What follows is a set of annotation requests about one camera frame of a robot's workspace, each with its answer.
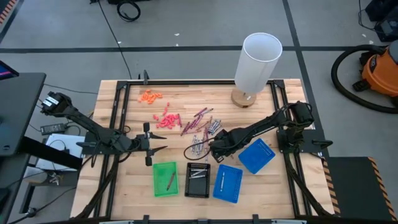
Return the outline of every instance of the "black table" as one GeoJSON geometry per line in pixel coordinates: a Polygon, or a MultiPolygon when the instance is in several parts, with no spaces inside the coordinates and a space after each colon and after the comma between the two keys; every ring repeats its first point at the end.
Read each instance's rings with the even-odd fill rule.
{"type": "Polygon", "coordinates": [[[45,77],[44,73],[21,73],[0,80],[0,189],[9,190],[0,223],[7,223],[30,155],[74,169],[81,166],[82,159],[24,136],[45,77]]]}

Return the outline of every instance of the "blue bin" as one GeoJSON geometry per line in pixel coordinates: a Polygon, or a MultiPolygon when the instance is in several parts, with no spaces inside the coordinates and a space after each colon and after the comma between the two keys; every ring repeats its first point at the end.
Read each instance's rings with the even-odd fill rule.
{"type": "Polygon", "coordinates": [[[257,174],[259,170],[275,157],[275,153],[262,139],[257,139],[240,153],[238,157],[252,174],[257,174]]]}
{"type": "Polygon", "coordinates": [[[227,202],[237,203],[239,191],[241,190],[243,170],[234,167],[220,165],[218,167],[216,183],[214,184],[213,197],[225,200],[227,202]]]}

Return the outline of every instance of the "green bin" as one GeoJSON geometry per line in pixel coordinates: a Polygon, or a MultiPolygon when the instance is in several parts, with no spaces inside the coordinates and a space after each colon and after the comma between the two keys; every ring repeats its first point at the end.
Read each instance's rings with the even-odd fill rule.
{"type": "Polygon", "coordinates": [[[154,192],[155,197],[166,197],[178,195],[178,170],[176,162],[163,162],[153,165],[154,169],[154,192]],[[173,181],[169,185],[170,179],[173,176],[173,181]]]}

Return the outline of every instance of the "computer monitor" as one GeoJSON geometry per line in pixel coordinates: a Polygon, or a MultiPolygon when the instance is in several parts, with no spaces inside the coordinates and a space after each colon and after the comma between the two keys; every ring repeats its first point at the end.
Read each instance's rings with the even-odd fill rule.
{"type": "Polygon", "coordinates": [[[0,60],[0,80],[4,80],[7,78],[18,77],[19,73],[17,73],[10,66],[6,65],[3,61],[0,60]]]}

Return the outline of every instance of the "shop vacuum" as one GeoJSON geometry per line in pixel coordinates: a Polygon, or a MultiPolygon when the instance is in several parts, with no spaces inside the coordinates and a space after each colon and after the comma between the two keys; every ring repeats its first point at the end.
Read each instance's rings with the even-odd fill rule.
{"type": "Polygon", "coordinates": [[[371,110],[398,114],[398,40],[387,47],[359,45],[343,52],[331,68],[331,80],[336,89],[351,101],[371,110]],[[391,97],[395,108],[386,107],[366,101],[348,91],[339,81],[337,70],[340,63],[349,55],[365,51],[359,62],[363,66],[361,80],[353,84],[355,91],[374,90],[391,97]]]}

